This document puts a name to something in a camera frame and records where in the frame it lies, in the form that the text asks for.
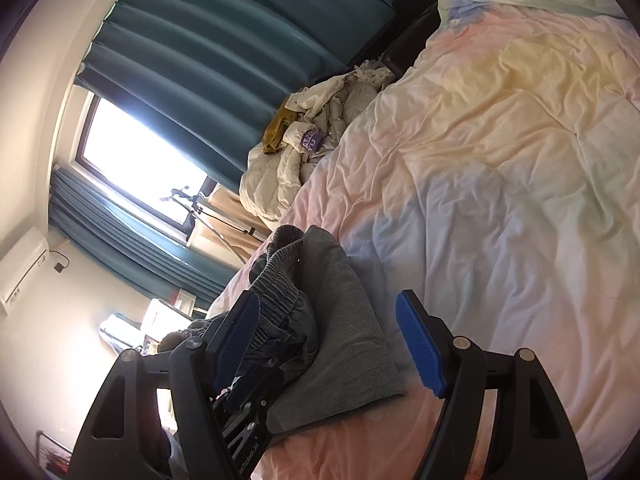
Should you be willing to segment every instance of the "blue curtain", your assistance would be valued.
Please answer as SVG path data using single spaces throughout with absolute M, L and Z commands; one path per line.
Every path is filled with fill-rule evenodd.
M 77 83 L 238 191 L 287 94 L 347 70 L 392 0 L 118 0 Z
M 51 173 L 49 222 L 149 298 L 183 288 L 208 308 L 235 271 L 149 227 L 66 170 Z

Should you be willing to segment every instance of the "metal bolt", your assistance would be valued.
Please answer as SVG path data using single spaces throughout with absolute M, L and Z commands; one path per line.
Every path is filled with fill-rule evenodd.
M 202 346 L 202 338 L 197 336 L 190 337 L 184 342 L 184 345 L 189 350 L 195 350 L 196 348 L 200 348 Z
M 122 360 L 126 363 L 128 363 L 129 361 L 133 361 L 133 359 L 136 358 L 136 354 L 138 352 L 136 352 L 133 348 L 130 348 L 128 350 L 125 350 L 122 354 L 120 354 L 120 357 L 122 357 Z
M 459 350 L 467 350 L 471 346 L 471 341 L 466 337 L 457 337 L 453 340 L 453 346 Z
M 523 361 L 532 362 L 533 359 L 536 358 L 536 355 L 533 353 L 533 350 L 529 350 L 528 348 L 523 348 L 518 352 L 518 355 Z

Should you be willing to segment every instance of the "bright window light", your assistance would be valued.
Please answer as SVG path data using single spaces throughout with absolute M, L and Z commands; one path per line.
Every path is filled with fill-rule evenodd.
M 196 194 L 207 177 L 168 142 L 104 99 L 98 102 L 82 154 L 115 186 L 179 224 L 187 211 L 160 199 L 171 195 L 172 188 L 185 186 Z
M 151 300 L 140 330 L 161 342 L 169 332 L 184 330 L 190 323 L 191 319 L 186 315 L 176 312 L 160 300 Z

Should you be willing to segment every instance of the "bed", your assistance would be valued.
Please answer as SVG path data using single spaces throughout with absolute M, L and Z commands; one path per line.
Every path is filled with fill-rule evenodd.
M 440 403 L 394 318 L 406 288 L 483 349 L 536 352 L 591 479 L 640 427 L 640 38 L 615 0 L 439 2 L 443 23 L 414 67 L 282 219 L 343 246 L 408 395 L 273 446 L 265 480 L 412 477 Z M 210 315 L 248 287 L 253 260 Z

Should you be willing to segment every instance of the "white wall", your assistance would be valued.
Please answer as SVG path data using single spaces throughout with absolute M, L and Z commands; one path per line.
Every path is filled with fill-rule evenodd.
M 60 111 L 115 0 L 40 0 L 0 62 L 0 257 L 32 226 L 47 231 Z M 72 446 L 113 357 L 97 335 L 109 314 L 136 320 L 148 300 L 73 246 L 0 319 L 0 398 L 33 450 L 35 431 Z
M 40 0 L 0 62 L 0 255 L 47 230 L 52 147 L 82 56 L 115 0 Z
M 49 235 L 53 244 L 61 237 Z M 11 315 L 0 319 L 0 399 L 33 452 L 36 430 L 73 447 L 115 354 L 98 336 L 115 312 L 140 322 L 149 300 L 76 247 L 61 274 L 50 256 Z

